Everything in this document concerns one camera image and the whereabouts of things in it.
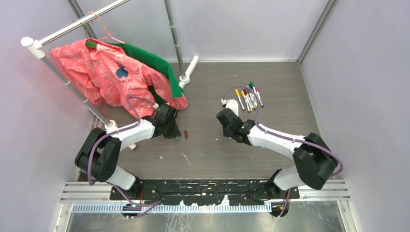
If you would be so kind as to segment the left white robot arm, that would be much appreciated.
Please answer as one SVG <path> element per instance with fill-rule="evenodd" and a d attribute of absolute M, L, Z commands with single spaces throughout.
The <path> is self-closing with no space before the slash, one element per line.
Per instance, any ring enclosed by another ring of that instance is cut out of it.
<path fill-rule="evenodd" d="M 119 154 L 125 148 L 151 138 L 166 139 L 181 135 L 176 124 L 177 109 L 163 104 L 154 115 L 145 116 L 136 123 L 106 132 L 94 128 L 80 148 L 74 163 L 91 180 L 105 182 L 122 189 L 130 200 L 139 197 L 142 185 L 134 174 L 118 166 Z"/>

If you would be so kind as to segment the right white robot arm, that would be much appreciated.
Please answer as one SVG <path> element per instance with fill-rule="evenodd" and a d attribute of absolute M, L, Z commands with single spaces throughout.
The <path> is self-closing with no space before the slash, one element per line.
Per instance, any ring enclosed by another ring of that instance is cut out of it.
<path fill-rule="evenodd" d="M 242 121 L 229 108 L 221 110 L 216 118 L 225 137 L 249 146 L 267 148 L 294 162 L 293 167 L 279 169 L 269 179 L 268 191 L 273 198 L 279 199 L 287 190 L 302 185 L 321 190 L 327 179 L 342 168 L 341 161 L 315 133 L 308 136 L 286 134 L 254 120 Z"/>

